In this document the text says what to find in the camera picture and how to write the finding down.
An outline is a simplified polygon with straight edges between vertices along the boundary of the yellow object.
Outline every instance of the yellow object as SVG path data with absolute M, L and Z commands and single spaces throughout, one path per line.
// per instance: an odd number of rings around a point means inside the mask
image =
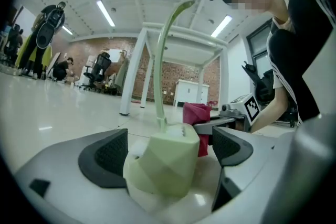
M 184 197 L 191 187 L 198 148 L 199 138 L 191 125 L 169 126 L 150 137 L 141 157 L 128 153 L 123 177 L 147 193 Z
M 27 48 L 27 45 L 30 41 L 30 37 L 31 35 L 27 38 L 27 40 L 25 41 L 25 43 L 21 46 L 21 48 L 19 49 L 19 51 L 17 52 L 17 59 L 15 61 L 15 66 L 19 66 L 20 64 L 20 61 L 21 61 L 21 57 L 24 53 L 24 51 L 26 50 Z M 36 57 L 36 50 L 37 50 L 37 47 L 33 50 L 33 52 L 31 53 L 30 57 L 29 57 L 29 60 L 30 61 L 33 61 L 35 62 L 35 57 Z M 51 61 L 51 58 L 53 56 L 53 53 L 52 53 L 52 50 L 51 50 L 51 45 L 49 45 L 44 54 L 43 54 L 43 57 L 42 57 L 42 65 L 44 67 L 47 67 L 49 64 L 50 64 L 50 61 Z

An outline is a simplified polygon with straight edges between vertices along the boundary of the window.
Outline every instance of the window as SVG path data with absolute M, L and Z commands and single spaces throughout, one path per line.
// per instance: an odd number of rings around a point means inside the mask
M 247 36 L 247 41 L 250 47 L 253 65 L 257 68 L 257 72 L 260 78 L 264 76 L 264 73 L 272 66 L 269 63 L 266 41 L 270 32 L 271 20 L 264 23 L 252 34 Z

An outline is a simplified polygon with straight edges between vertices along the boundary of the brick wall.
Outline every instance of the brick wall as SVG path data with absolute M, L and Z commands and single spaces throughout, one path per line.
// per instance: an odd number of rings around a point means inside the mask
M 123 49 L 127 51 L 127 58 L 130 60 L 136 43 L 136 38 L 96 38 L 83 40 L 79 42 L 68 43 L 62 38 L 55 36 L 53 40 L 53 54 L 61 52 L 61 59 L 64 53 L 68 53 L 67 57 L 73 57 L 73 71 L 76 74 L 81 74 L 83 66 L 86 64 L 90 55 L 98 55 L 101 50 L 105 49 Z M 134 83 L 133 97 L 141 98 L 143 83 L 146 76 L 147 66 L 149 62 L 149 53 L 144 46 L 139 68 L 136 73 L 137 77 Z M 178 79 L 189 81 L 198 81 L 198 69 L 193 67 L 176 65 L 174 63 L 163 62 L 162 64 L 162 90 L 167 91 L 163 95 L 163 101 L 166 104 L 172 104 L 175 93 L 176 82 Z M 219 92 L 219 59 L 212 62 L 204 71 L 204 84 L 210 86 L 208 93 L 208 101 L 217 101 Z M 154 100 L 153 90 L 153 73 L 150 80 L 150 85 L 147 93 L 147 98 L 150 101 Z

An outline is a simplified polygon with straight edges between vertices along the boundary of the glossy floor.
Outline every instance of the glossy floor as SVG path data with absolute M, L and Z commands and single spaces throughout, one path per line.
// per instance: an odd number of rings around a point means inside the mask
M 0 73 L 0 147 L 12 173 L 42 149 L 66 140 L 117 128 L 128 129 L 129 146 L 158 130 L 154 103 L 132 103 L 130 116 L 119 114 L 120 97 L 71 89 L 51 81 Z M 182 122 L 182 109 L 165 106 L 169 123 Z M 292 129 L 268 126 L 260 135 L 279 136 Z M 209 155 L 198 159 L 193 188 L 182 199 L 150 198 L 147 211 L 165 223 L 191 223 L 211 212 L 220 166 Z

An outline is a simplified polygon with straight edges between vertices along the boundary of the pink cloth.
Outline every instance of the pink cloth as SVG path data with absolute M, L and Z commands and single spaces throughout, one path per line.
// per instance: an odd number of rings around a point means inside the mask
M 210 120 L 211 107 L 204 104 L 190 104 L 184 103 L 183 106 L 183 122 L 194 125 L 196 123 L 203 123 Z M 208 155 L 209 136 L 205 134 L 198 135 L 200 139 L 200 148 L 198 149 L 198 156 L 203 157 Z

